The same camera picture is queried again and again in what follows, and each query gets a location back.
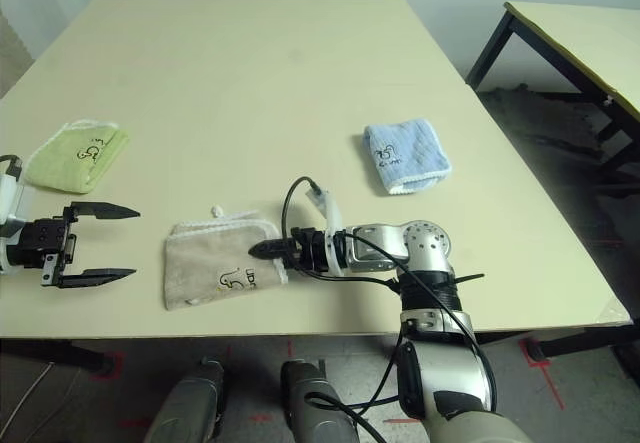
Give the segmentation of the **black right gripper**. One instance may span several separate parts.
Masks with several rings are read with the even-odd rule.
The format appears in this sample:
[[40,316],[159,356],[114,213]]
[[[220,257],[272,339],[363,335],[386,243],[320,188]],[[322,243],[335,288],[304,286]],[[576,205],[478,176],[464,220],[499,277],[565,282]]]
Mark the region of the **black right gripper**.
[[325,233],[314,227],[294,227],[289,238],[263,240],[251,247],[248,254],[260,260],[281,259],[290,262],[294,268],[316,273],[329,272]]

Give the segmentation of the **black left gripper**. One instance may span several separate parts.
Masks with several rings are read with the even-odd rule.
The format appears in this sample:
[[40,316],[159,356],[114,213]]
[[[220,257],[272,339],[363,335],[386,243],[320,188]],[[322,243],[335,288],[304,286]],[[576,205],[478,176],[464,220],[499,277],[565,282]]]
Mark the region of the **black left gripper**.
[[64,275],[67,264],[73,262],[76,235],[71,225],[78,216],[115,220],[140,217],[133,209],[107,202],[72,202],[61,216],[27,222],[7,243],[7,269],[38,269],[40,284],[60,289],[102,286],[130,276],[135,269],[87,269],[81,274]]

